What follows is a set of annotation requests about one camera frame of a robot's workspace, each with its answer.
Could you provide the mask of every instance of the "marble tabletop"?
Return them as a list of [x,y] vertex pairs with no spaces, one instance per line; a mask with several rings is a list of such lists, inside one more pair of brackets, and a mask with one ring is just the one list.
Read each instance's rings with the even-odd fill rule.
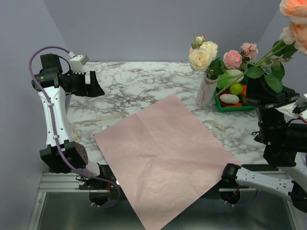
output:
[[243,164],[266,163],[264,145],[255,142],[251,135],[258,130],[256,112],[219,113],[213,100],[205,109],[199,108],[195,98],[203,73],[193,72],[189,63],[89,62],[85,71],[90,70],[96,71],[106,94],[96,98],[72,96],[68,110],[74,140],[85,146],[90,160],[106,164],[95,134],[175,93],[200,121],[213,120],[225,127],[218,131],[205,124]]

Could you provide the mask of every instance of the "wall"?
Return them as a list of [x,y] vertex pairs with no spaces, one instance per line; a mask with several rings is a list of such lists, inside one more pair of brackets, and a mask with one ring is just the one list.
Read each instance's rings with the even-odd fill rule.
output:
[[65,43],[41,0],[0,0],[0,22],[0,228],[25,230],[46,169],[39,157],[46,124],[28,60],[43,46]]
[[44,0],[65,43],[95,61],[183,61],[195,34],[219,54],[258,42],[280,0]]
[[[259,57],[263,56],[272,48],[274,42],[279,39],[279,35],[282,33],[283,28],[287,27],[289,23],[290,20],[284,17],[278,9],[258,43]],[[306,93],[307,57],[299,52],[296,52],[290,62],[283,64],[285,67],[283,85],[295,89],[300,94]]]

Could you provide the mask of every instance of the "white vase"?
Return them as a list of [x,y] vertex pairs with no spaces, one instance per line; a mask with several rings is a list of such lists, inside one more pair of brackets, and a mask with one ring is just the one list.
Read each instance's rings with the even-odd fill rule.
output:
[[202,79],[196,96],[196,105],[206,107],[209,104],[216,89],[218,79],[211,80],[206,76]]

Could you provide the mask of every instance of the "marble table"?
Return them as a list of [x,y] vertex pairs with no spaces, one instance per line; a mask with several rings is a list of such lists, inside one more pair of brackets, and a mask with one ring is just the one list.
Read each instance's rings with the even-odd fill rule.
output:
[[193,72],[183,62],[89,62],[85,71],[96,71],[100,86],[106,94],[96,98],[71,99],[68,121],[75,141],[85,146],[88,157],[106,164],[94,135],[122,118],[176,93],[181,101],[203,122],[213,120],[225,127],[205,124],[222,145],[243,164],[266,163],[264,145],[255,142],[252,132],[258,130],[257,116],[251,112],[217,112],[215,102],[205,109],[195,104],[202,73]]

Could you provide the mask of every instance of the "green basket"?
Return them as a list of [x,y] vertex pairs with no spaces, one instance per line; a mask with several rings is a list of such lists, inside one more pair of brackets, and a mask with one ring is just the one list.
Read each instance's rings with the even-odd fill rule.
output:
[[216,107],[217,107],[217,111],[219,111],[220,113],[225,113],[225,112],[235,112],[235,111],[249,111],[249,110],[254,110],[256,109],[253,106],[241,106],[241,107],[222,107],[220,104],[220,99],[219,97],[216,95],[217,91],[214,91],[214,99],[215,99],[215,103],[216,103]]

